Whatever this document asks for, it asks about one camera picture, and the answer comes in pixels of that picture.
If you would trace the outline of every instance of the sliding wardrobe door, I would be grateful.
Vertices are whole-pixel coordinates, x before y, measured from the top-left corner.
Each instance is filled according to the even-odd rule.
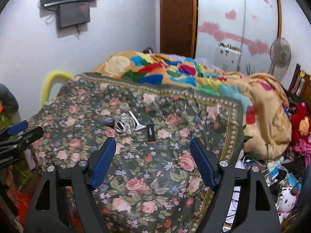
[[[239,70],[246,66],[256,73],[268,73],[271,66],[270,47],[277,38],[277,0],[245,0],[245,28]]]
[[[220,42],[240,48],[244,10],[244,0],[198,0],[196,57],[214,64]]]

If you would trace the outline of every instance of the metal screw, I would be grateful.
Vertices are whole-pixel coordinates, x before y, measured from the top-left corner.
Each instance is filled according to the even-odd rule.
[[[87,162],[85,160],[82,160],[79,162],[79,166],[84,167],[87,165]]]
[[[257,166],[252,166],[252,170],[253,170],[254,172],[259,172],[259,168],[258,168]]]
[[[219,164],[220,164],[222,167],[227,167],[227,166],[228,166],[228,162],[227,162],[226,160],[220,161]]]
[[[48,167],[48,172],[53,172],[55,170],[55,166],[49,166]]]

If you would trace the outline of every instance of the yellow pool noodle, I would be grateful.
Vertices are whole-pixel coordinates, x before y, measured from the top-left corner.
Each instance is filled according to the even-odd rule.
[[[73,79],[73,76],[71,74],[68,74],[60,70],[55,70],[49,73],[49,75],[45,79],[45,84],[43,87],[41,107],[43,107],[43,104],[49,100],[52,81],[58,77],[66,79],[68,81]]]

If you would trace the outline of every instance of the stuffed toy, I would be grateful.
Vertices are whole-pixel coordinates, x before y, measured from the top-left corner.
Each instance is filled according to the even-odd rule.
[[[280,224],[286,219],[290,211],[294,208],[298,199],[298,191],[293,187],[287,187],[286,184],[279,194],[278,204],[276,206]]]
[[[292,143],[296,145],[300,138],[308,143],[309,132],[311,131],[310,121],[308,117],[307,105],[305,103],[298,103],[296,114],[290,118],[292,123]]]

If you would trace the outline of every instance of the wooden headboard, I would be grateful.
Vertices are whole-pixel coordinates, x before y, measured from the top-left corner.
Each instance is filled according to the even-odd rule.
[[[311,106],[311,81],[310,75],[301,70],[299,64],[296,65],[293,79],[288,89],[296,95],[299,95],[309,106]]]

